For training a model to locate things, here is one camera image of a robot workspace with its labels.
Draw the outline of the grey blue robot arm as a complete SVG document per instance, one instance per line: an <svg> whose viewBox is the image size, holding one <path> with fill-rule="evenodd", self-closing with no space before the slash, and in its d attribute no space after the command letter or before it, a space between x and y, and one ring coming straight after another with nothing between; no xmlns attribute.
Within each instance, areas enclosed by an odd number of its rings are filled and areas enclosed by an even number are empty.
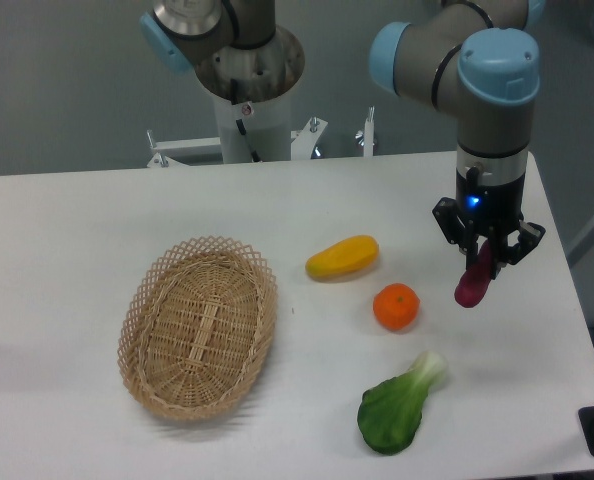
<svg viewBox="0 0 594 480"><path fill-rule="evenodd" d="M372 42L368 70L382 89L457 121L456 195L434 216L468 269L490 277L537 247L522 214L539 48L528 27L540 1L446 1L423 25L394 22ZM215 102L223 160L286 160L287 97L305 66L300 42L271 1L157 1L139 22L160 61L194 71Z"/></svg>

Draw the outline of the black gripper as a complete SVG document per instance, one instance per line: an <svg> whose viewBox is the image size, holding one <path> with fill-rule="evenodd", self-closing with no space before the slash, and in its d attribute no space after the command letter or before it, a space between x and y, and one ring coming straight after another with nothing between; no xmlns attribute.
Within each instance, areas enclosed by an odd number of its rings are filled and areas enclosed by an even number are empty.
<svg viewBox="0 0 594 480"><path fill-rule="evenodd" d="M503 267L516 265L538 247L546 229L524 222L521 211L526 158L461 158L456 168L456 197L442 197L432 210L445 239L459 247L466 269L477 261L476 224L518 225L516 243L496 226L488 231L489 278L495 280Z"/></svg>

